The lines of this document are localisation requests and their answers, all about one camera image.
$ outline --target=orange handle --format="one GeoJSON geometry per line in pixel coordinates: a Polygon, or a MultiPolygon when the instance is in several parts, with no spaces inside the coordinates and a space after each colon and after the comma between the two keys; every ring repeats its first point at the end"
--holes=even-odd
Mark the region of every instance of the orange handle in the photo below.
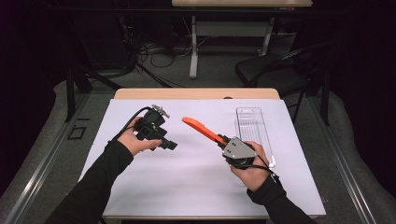
{"type": "Polygon", "coordinates": [[[204,124],[202,124],[200,121],[196,120],[196,119],[192,119],[192,118],[188,118],[188,117],[184,117],[183,122],[187,123],[188,125],[190,125],[193,129],[195,129],[196,131],[198,131],[199,133],[203,134],[204,136],[206,136],[207,138],[209,138],[210,140],[214,141],[214,142],[220,142],[222,143],[224,146],[227,145],[227,143],[217,134],[213,133],[212,131],[208,130],[204,124]]]}

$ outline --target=finger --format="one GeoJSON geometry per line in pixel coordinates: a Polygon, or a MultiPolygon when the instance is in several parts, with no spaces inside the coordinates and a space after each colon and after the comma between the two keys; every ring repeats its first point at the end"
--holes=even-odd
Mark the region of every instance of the finger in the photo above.
{"type": "Polygon", "coordinates": [[[145,149],[149,148],[154,148],[158,147],[163,141],[160,139],[153,139],[153,140],[148,140],[148,141],[138,141],[138,147],[140,151],[143,151],[145,149]]]}
{"type": "Polygon", "coordinates": [[[131,121],[131,123],[129,123],[128,128],[133,127],[133,126],[137,123],[137,121],[140,120],[141,118],[142,118],[142,117],[136,117],[136,118],[134,118],[134,119],[131,121]]]}
{"type": "Polygon", "coordinates": [[[246,143],[250,144],[251,146],[253,146],[253,149],[257,152],[257,154],[259,154],[261,157],[265,157],[265,151],[264,148],[262,147],[262,145],[256,143],[256,142],[252,142],[252,141],[246,141],[246,143]]]}

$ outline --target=right hand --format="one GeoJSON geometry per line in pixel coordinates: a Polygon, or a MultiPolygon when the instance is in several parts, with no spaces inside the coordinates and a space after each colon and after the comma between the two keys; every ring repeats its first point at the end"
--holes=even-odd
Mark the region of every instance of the right hand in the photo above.
{"type": "MultiPolygon", "coordinates": [[[[265,156],[264,149],[262,148],[262,145],[259,145],[255,142],[247,142],[248,144],[252,145],[256,153],[265,161],[266,165],[268,165],[268,160],[265,156]]],[[[254,158],[253,164],[255,165],[260,165],[260,166],[266,166],[262,160],[260,160],[259,157],[254,158]]],[[[231,172],[238,176],[244,185],[250,189],[251,191],[256,191],[265,181],[265,179],[268,177],[269,173],[266,170],[259,169],[259,168],[247,168],[246,170],[241,170],[236,167],[230,166],[231,167],[231,172]]]]}

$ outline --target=left hand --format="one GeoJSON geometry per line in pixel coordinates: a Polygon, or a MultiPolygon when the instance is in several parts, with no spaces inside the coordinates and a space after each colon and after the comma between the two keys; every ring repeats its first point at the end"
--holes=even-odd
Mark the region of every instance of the left hand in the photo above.
{"type": "Polygon", "coordinates": [[[119,139],[117,139],[119,142],[125,145],[134,156],[145,149],[158,147],[163,142],[161,139],[143,141],[137,139],[137,137],[134,135],[134,125],[139,119],[141,119],[141,117],[133,119],[131,123],[129,123],[128,129],[121,134],[119,139]]]}

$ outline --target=white paper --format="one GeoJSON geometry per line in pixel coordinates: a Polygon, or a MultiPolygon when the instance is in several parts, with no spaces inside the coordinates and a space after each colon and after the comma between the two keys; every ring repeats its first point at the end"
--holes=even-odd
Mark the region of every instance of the white paper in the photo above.
{"type": "Polygon", "coordinates": [[[221,149],[181,121],[191,117],[214,133],[236,136],[235,109],[260,107],[276,167],[288,197],[310,216],[325,210],[300,142],[281,100],[111,100],[93,142],[83,174],[140,108],[162,106],[170,119],[161,127],[175,150],[157,148],[137,154],[114,183],[105,217],[267,217],[246,187],[230,172],[221,149]]]}

